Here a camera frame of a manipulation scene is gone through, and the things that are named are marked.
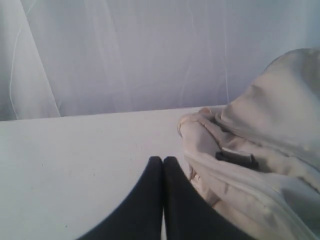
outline white tabletop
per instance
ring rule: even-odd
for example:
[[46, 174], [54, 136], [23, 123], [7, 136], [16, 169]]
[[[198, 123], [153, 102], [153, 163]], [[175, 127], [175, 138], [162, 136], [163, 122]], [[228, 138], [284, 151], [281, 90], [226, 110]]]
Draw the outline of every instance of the white tabletop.
[[108, 216], [150, 156], [176, 156], [199, 108], [0, 122], [0, 239], [74, 240]]

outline white backdrop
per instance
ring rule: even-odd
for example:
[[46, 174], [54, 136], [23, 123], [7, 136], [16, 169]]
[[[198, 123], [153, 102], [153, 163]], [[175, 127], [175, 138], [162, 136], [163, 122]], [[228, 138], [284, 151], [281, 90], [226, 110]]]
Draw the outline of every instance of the white backdrop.
[[221, 105], [320, 44], [319, 0], [0, 0], [0, 120]]

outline beige fabric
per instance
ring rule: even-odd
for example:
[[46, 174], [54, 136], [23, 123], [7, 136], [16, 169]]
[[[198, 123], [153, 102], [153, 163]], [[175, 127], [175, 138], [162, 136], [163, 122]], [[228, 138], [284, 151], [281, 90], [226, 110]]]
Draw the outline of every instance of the beige fabric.
[[[320, 237], [320, 52], [273, 61], [238, 99], [178, 125], [191, 182], [218, 213], [256, 239]], [[217, 161], [227, 147], [259, 171]]]

